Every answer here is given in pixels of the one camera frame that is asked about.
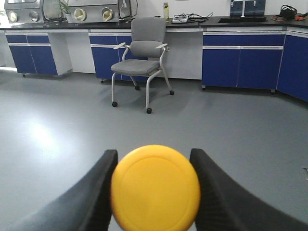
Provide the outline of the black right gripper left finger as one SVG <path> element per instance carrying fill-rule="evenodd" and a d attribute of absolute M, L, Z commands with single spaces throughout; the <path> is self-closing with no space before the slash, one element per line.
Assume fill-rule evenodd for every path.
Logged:
<path fill-rule="evenodd" d="M 89 172 L 58 198 L 7 226 L 9 231 L 106 231 L 117 150 L 106 150 Z"/>

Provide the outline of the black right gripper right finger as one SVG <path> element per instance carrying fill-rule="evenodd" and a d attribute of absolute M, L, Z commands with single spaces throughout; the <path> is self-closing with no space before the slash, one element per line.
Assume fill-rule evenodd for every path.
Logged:
<path fill-rule="evenodd" d="M 195 219 L 198 231 L 306 231 L 308 225 L 270 206 L 234 181 L 202 149 L 190 163 L 201 189 Z"/>

